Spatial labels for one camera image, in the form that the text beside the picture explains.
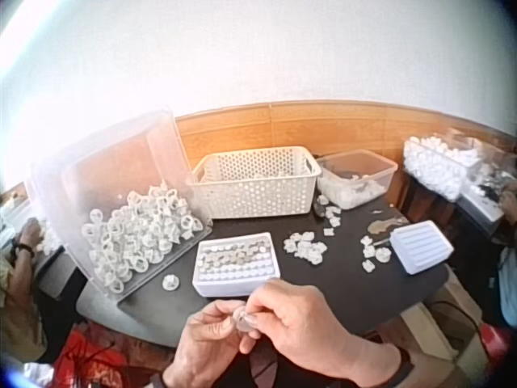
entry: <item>dark table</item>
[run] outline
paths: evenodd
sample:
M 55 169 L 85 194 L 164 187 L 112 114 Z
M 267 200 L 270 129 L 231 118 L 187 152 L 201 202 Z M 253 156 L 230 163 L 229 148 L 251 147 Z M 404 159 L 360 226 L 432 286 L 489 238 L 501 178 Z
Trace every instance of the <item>dark table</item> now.
M 372 214 L 372 210 L 382 210 L 382 213 Z M 343 211 L 342 225 L 334 230 L 335 237 L 324 237 L 323 226 L 328 225 L 328 221 L 320 221 L 309 213 L 215 221 L 208 239 L 270 232 L 281 277 L 297 285 L 316 285 L 325 294 L 339 322 L 361 335 L 431 295 L 448 278 L 443 265 L 409 276 L 394 253 L 387 264 L 372 259 L 376 264 L 372 273 L 363 270 L 363 246 L 359 241 L 367 233 L 368 225 L 376 219 L 400 216 L 384 198 L 379 198 L 357 209 Z M 284 240 L 291 233 L 305 231 L 314 231 L 315 241 L 323 241 L 329 248 L 323 255 L 323 263 L 316 267 L 284 251 Z M 373 238 L 378 241 L 388 236 L 386 232 Z M 86 285 L 77 303 L 79 314 L 142 340 L 175 347 L 188 315 L 209 302 L 191 284 L 196 251 L 196 248 L 191 249 L 119 305 L 103 297 L 93 285 Z M 180 286 L 174 292 L 162 289 L 162 279 L 170 273 L 180 279 Z

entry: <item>black cable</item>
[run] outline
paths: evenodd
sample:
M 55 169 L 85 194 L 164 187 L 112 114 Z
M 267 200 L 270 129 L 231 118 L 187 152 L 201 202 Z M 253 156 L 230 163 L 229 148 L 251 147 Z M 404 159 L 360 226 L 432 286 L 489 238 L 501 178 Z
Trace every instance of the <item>black cable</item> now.
M 264 366 L 262 369 L 260 369 L 260 372 L 258 372 L 257 374 L 255 374 L 254 376 L 252 376 L 251 378 L 255 379 L 257 377 L 259 377 L 261 374 L 263 374 L 264 372 L 266 372 L 270 366 L 272 366 L 273 364 L 275 364 L 277 362 L 277 360 L 273 360 L 271 361 L 269 364 L 267 364 L 266 366 Z
M 464 317 L 466 317 L 470 321 L 470 323 L 472 324 L 474 330 L 476 331 L 477 336 L 479 337 L 479 342 L 481 342 L 481 346 L 483 347 L 483 350 L 485 351 L 486 357 L 490 361 L 490 353 L 488 352 L 488 349 L 486 348 L 485 343 L 483 342 L 483 336 L 481 335 L 481 331 L 479 330 L 479 326 L 477 325 L 477 323 L 474 320 L 474 318 L 472 318 L 470 315 L 465 313 L 460 307 L 456 306 L 454 303 L 451 303 L 449 301 L 436 301 L 436 302 L 432 302 L 429 305 L 429 307 L 434 306 L 434 305 L 446 305 L 446 306 L 452 307 L 454 310 L 458 311 Z

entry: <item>person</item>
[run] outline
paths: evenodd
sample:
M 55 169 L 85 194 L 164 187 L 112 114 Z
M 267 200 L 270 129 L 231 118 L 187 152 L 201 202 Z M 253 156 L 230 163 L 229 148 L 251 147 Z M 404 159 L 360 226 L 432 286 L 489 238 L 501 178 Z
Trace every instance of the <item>person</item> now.
M 246 306 L 253 331 L 236 330 L 232 313 Z M 408 354 L 392 344 L 376 344 L 352 335 L 335 318 L 323 294 L 313 286 L 269 280 L 247 303 L 214 301 L 192 315 L 183 329 L 173 363 L 161 384 L 169 388 L 209 387 L 240 352 L 248 354 L 262 335 L 292 363 L 359 386 L 437 386 L 445 361 Z
M 0 257 L 0 344 L 21 362 L 39 359 L 47 349 L 40 313 L 32 297 L 32 258 L 40 243 L 40 224 L 29 219 L 15 240 L 14 264 Z
M 499 256 L 498 283 L 502 316 L 517 329 L 517 181 L 507 184 L 499 198 L 499 207 L 511 226 L 511 245 Z

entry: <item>black wristband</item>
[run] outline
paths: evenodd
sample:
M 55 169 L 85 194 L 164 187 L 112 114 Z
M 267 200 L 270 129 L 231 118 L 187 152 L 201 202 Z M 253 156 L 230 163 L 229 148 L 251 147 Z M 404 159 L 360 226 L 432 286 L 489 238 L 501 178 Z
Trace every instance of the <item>black wristband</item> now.
M 398 386 L 401 382 L 407 379 L 409 374 L 414 368 L 414 365 L 411 364 L 410 354 L 404 348 L 397 346 L 398 351 L 401 353 L 401 364 L 397 369 L 397 372 L 385 383 L 380 384 L 379 388 L 394 388 Z
M 15 248 L 15 256 L 16 258 L 18 258 L 18 254 L 20 251 L 27 251 L 29 252 L 29 254 L 31 255 L 31 259 L 34 259 L 34 250 L 28 246 L 27 244 L 23 244 L 21 242 L 17 242 L 16 245 L 13 245 L 13 247 Z

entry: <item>clear plastic bin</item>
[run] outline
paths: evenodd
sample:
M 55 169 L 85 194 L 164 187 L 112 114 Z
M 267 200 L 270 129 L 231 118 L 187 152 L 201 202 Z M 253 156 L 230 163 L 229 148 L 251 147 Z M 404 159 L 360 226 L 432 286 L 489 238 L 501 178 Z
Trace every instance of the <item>clear plastic bin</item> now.
M 37 163 L 32 168 L 29 194 L 31 197 L 37 197 L 57 236 L 86 277 L 106 295 L 119 301 L 156 276 L 211 231 L 212 221 L 208 211 L 187 186 L 189 179 L 191 179 L 190 167 L 174 117 L 166 111 L 153 112 L 93 133 L 51 158 Z M 187 200 L 188 206 L 183 206 L 183 210 L 187 213 L 190 209 L 191 215 L 201 221 L 203 229 L 194 232 L 188 239 L 181 238 L 180 242 L 173 243 L 172 250 L 168 254 L 156 255 L 156 259 L 153 259 L 154 264 L 150 259 L 144 260 L 149 263 L 149 266 L 147 270 L 142 271 L 145 266 L 139 256 L 145 249 L 142 248 L 141 236 L 153 233 L 148 238 L 149 241 L 146 241 L 147 245 L 166 239 L 161 227 L 152 231 L 150 226 L 147 227 L 145 222 L 141 221 L 142 214 L 149 215 L 146 212 L 154 209 L 152 206 L 158 206 L 157 203 L 161 204 L 162 213 L 154 214 L 153 216 L 156 216 L 154 220 L 160 226 L 160 222 L 165 219 L 167 205 L 158 199 L 163 197 L 163 192 L 155 190 L 153 199 L 142 199 L 148 195 L 150 187 L 157 187 L 162 182 L 165 182 L 169 189 L 177 189 L 176 198 Z M 128 194 L 131 192 L 142 196 L 131 194 L 133 205 L 128 206 Z M 123 227 L 122 233 L 116 234 L 113 229 L 110 229 L 109 223 L 104 225 L 93 222 L 90 217 L 92 209 L 99 209 L 103 213 L 103 221 L 108 218 L 122 220 L 120 221 Z M 93 248 L 85 237 L 85 229 L 83 229 L 85 224 L 95 225 L 95 227 L 86 228 L 88 233 L 92 229 L 91 233 L 95 236 L 106 235 L 111 244 L 102 245 L 102 248 Z M 131 242 L 133 245 L 131 251 L 129 235 L 137 241 Z M 114 291 L 113 283 L 107 285 L 105 274 L 111 270 L 99 264 L 99 254 L 91 253 L 101 251 L 100 257 L 105 264 L 106 250 L 117 253 L 115 258 L 109 255 L 109 263 L 116 263 L 116 271 L 113 270 L 116 276 L 122 276 L 118 271 L 120 268 L 125 269 L 125 264 L 130 265 L 132 275 L 129 276 L 128 272 L 124 273 L 122 291 L 120 288 Z M 138 267 L 141 273 L 131 266 Z
M 442 146 L 436 150 L 429 139 Z M 464 141 L 434 133 L 430 137 L 411 137 L 404 143 L 404 168 L 429 190 L 454 202 L 469 174 L 481 165 L 482 155 Z
M 317 159 L 322 175 L 317 188 L 341 209 L 353 209 L 385 194 L 398 165 L 367 150 Z
M 498 196 L 505 184 L 517 179 L 517 155 L 475 137 L 465 137 L 463 141 L 479 150 L 483 160 L 478 170 L 467 175 L 461 195 L 486 218 L 490 229 L 495 230 L 504 215 L 498 206 Z

